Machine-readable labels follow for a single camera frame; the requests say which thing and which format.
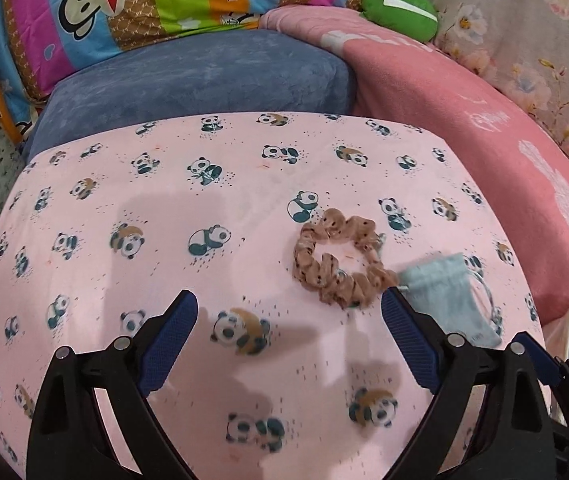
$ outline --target pink bedsheet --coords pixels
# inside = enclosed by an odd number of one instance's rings
[[[436,49],[354,10],[282,7],[260,27],[346,60],[358,80],[354,114],[446,140],[512,241],[541,322],[569,309],[569,160],[523,110]]]

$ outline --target blue cushion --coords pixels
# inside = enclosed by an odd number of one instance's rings
[[[348,114],[340,58],[272,30],[197,34],[132,50],[59,82],[24,154],[146,121],[222,112]]]

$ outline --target scrunchie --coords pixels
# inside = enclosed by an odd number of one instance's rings
[[[347,274],[339,268],[333,254],[322,254],[319,262],[313,256],[317,243],[351,240],[368,262],[366,274]],[[342,308],[367,307],[376,296],[390,286],[397,286],[397,275],[384,268],[379,260],[381,241],[375,232],[375,222],[360,216],[348,220],[338,209],[327,209],[318,224],[302,226],[293,250],[293,277],[307,290],[318,291],[320,301],[333,302]]]

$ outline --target white logo print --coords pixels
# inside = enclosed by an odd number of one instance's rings
[[[519,143],[520,153],[528,158],[538,171],[543,174],[555,189],[555,203],[560,209],[560,214],[567,221],[569,227],[569,183],[558,170],[553,170],[547,161],[539,154],[538,149],[528,140]]]

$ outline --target fabric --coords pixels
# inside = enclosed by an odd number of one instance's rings
[[[276,9],[261,27],[346,60],[358,80],[356,114],[446,140],[513,242],[542,323],[569,309],[569,160],[521,108],[432,47],[352,10]]]
[[[418,41],[429,41],[438,30],[438,18],[429,0],[362,0],[362,15]]]
[[[436,45],[514,101],[569,156],[569,0],[432,1],[440,12]]]
[[[356,152],[359,163],[344,156]],[[198,320],[149,402],[200,479],[382,478],[431,395],[379,299],[341,310],[293,278],[295,241],[335,207],[376,222],[385,268],[462,252],[503,310],[503,346],[521,330],[542,343],[510,242],[465,186],[477,189],[429,132],[285,111],[128,126],[41,153],[0,218],[0,452],[24,478],[29,417],[58,346],[106,348],[186,288]],[[352,273],[364,261],[349,248],[331,252]],[[378,405],[385,414],[367,422],[362,410]]]
[[[201,34],[127,52],[59,83],[24,155],[130,124],[218,112],[348,113],[340,58],[267,30]]]

